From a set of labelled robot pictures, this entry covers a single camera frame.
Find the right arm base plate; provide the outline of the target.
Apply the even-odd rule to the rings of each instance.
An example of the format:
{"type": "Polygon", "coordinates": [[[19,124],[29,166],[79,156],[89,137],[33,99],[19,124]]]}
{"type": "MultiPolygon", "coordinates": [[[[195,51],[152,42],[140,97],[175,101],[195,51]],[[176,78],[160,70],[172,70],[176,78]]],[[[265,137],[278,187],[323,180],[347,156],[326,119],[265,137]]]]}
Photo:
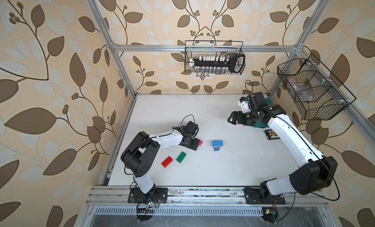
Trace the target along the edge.
{"type": "Polygon", "coordinates": [[[285,205],[282,195],[271,195],[265,188],[244,188],[246,204],[248,205],[285,205]]]}

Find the light blue long lego brick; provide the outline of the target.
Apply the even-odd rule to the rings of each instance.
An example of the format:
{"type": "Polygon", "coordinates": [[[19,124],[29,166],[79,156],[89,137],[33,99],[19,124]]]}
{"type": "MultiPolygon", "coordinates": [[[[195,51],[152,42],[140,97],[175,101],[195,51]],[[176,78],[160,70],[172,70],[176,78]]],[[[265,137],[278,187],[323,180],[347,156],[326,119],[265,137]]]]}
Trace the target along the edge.
{"type": "Polygon", "coordinates": [[[212,141],[213,148],[223,147],[223,141],[212,141]]]}

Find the dark green lego brick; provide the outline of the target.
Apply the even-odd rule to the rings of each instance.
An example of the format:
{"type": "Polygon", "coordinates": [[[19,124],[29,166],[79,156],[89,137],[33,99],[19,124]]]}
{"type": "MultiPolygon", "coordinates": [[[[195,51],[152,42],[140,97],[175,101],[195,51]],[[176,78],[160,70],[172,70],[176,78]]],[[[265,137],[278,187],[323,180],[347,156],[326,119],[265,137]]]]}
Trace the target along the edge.
{"type": "Polygon", "coordinates": [[[186,158],[187,154],[185,152],[181,152],[180,155],[177,157],[176,161],[178,163],[182,163],[183,160],[186,158]]]}

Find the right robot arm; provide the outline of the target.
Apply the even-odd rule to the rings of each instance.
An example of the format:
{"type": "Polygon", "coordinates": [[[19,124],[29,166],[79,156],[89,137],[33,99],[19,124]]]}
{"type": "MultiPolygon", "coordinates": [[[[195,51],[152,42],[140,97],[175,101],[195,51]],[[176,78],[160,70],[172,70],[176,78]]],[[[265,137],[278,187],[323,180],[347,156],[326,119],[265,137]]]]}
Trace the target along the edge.
{"type": "Polygon", "coordinates": [[[316,149],[295,127],[284,109],[278,104],[262,106],[252,111],[233,111],[228,122],[234,125],[254,126],[263,122],[273,130],[293,155],[298,169],[284,178],[264,181],[260,194],[264,198],[286,193],[306,195],[335,183],[338,163],[316,149]]]}

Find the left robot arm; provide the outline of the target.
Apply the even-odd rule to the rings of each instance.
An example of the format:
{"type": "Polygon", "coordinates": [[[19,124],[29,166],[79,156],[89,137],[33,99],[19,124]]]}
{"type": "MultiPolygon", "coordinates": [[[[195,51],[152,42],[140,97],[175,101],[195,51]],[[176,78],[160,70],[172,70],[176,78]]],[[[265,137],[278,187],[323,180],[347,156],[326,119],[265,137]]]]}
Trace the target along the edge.
{"type": "Polygon", "coordinates": [[[120,159],[142,194],[149,195],[155,188],[148,171],[159,150],[179,145],[195,151],[201,142],[196,138],[198,132],[198,125],[190,121],[187,125],[173,127],[170,132],[149,135],[141,131],[135,136],[120,159]]]}

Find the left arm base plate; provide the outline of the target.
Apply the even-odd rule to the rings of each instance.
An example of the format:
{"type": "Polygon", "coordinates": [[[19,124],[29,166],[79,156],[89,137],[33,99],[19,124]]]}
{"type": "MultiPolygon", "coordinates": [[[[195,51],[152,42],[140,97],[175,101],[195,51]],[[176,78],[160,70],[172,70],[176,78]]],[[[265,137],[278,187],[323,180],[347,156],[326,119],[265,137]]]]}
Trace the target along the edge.
{"type": "Polygon", "coordinates": [[[165,204],[168,198],[167,188],[152,188],[147,194],[144,194],[139,188],[131,188],[128,197],[128,203],[160,203],[165,204]]]}

